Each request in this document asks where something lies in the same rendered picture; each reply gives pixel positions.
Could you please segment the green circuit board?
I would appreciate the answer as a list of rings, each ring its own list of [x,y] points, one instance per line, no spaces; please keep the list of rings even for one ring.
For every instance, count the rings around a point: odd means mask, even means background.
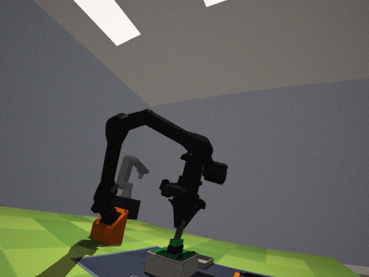
[[[183,249],[182,253],[178,253],[176,255],[173,255],[173,254],[167,253],[167,249],[168,249],[168,247],[163,247],[163,248],[159,248],[159,249],[150,250],[150,252],[157,253],[159,255],[162,255],[162,256],[165,256],[167,258],[171,258],[171,259],[174,259],[174,260],[177,260],[177,261],[180,261],[180,262],[185,260],[185,259],[188,259],[189,257],[192,257],[195,254],[197,254],[197,253],[192,253],[189,250],[184,250]],[[178,255],[180,255],[180,254],[183,255],[183,259],[178,260],[177,258],[178,258]]]

